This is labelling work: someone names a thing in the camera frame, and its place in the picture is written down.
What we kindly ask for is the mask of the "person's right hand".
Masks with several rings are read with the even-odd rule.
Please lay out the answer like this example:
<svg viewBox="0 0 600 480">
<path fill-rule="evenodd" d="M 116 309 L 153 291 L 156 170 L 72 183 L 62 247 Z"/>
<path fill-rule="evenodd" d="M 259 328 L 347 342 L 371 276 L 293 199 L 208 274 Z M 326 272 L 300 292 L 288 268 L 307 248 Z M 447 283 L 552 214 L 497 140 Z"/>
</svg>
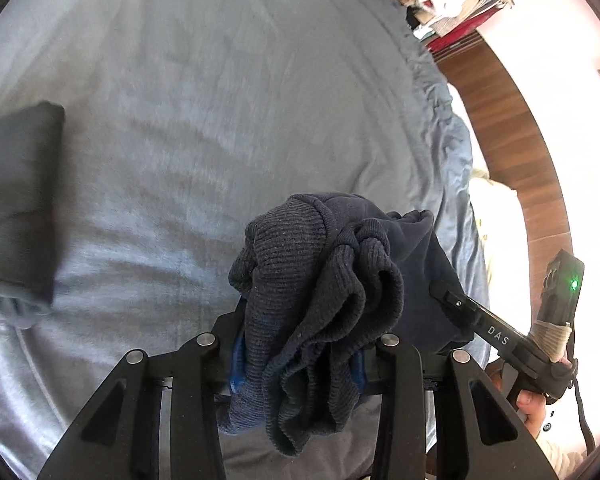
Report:
<svg viewBox="0 0 600 480">
<path fill-rule="evenodd" d="M 547 441 L 564 440 L 571 430 L 572 405 L 562 401 L 548 405 L 541 393 L 520 390 L 514 409 L 535 439 Z"/>
</svg>

